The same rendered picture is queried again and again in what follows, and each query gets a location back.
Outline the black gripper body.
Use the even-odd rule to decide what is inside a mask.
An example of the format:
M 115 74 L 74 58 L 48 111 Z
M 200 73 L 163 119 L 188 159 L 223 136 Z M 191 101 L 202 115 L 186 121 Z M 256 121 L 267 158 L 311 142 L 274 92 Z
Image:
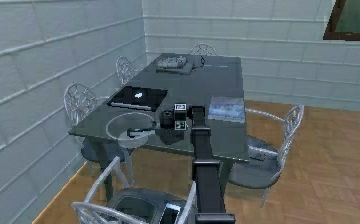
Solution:
M 174 113 L 172 110 L 164 110 L 160 113 L 159 123 L 162 129 L 173 129 L 175 126 Z

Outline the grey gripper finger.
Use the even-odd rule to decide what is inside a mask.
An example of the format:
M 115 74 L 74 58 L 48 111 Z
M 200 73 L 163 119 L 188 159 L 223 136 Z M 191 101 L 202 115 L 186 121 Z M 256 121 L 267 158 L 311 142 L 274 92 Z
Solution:
M 132 132 L 145 132 L 145 131 L 153 131 L 158 129 L 160 126 L 158 126 L 156 123 L 153 125 L 150 125 L 148 127 L 140 127 L 140 128 L 130 128 L 130 131 Z
M 135 138 L 137 136 L 149 136 L 154 135 L 156 133 L 155 129 L 147 128 L 147 129 L 128 129 L 127 135 L 130 138 Z

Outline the clear glass bowl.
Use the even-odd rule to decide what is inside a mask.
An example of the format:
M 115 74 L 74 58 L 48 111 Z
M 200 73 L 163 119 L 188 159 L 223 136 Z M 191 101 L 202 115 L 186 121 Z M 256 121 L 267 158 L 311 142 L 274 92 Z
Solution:
M 129 112 L 111 119 L 106 125 L 106 133 L 121 147 L 134 149 L 145 145 L 150 135 L 130 138 L 127 135 L 127 130 L 130 128 L 148 127 L 154 123 L 156 123 L 156 121 L 148 114 Z

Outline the black laptop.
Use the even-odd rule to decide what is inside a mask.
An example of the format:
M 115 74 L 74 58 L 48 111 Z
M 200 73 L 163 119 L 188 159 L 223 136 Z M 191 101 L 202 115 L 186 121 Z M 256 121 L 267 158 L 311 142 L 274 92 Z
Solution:
M 124 86 L 108 102 L 108 106 L 155 112 L 167 96 L 164 89 Z

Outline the dark grey dining table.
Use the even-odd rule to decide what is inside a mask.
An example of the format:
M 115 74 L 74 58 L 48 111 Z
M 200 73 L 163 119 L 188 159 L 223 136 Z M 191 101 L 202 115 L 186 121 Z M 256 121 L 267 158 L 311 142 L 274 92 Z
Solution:
M 171 109 L 176 103 L 207 107 L 213 96 L 242 98 L 244 96 L 241 60 L 237 57 L 195 56 L 189 60 L 198 62 L 189 75 L 158 73 L 156 63 L 133 77 L 128 84 L 134 87 L 164 89 L 168 92 L 157 111 L 148 114 L 157 119 L 160 112 Z M 110 107 L 102 103 L 86 118 L 69 131 L 71 135 L 88 139 L 99 156 L 102 168 L 107 167 L 103 145 L 112 140 L 106 133 L 106 125 L 113 118 L 127 113 L 127 108 Z M 209 120 L 211 146 L 214 157 L 222 161 L 220 185 L 226 187 L 234 163 L 247 161 L 247 125 L 237 122 Z

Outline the brown framed window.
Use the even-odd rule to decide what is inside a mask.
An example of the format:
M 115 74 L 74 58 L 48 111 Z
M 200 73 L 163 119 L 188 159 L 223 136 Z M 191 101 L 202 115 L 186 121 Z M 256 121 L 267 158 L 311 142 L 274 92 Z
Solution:
M 324 40 L 360 42 L 360 0 L 332 0 Z

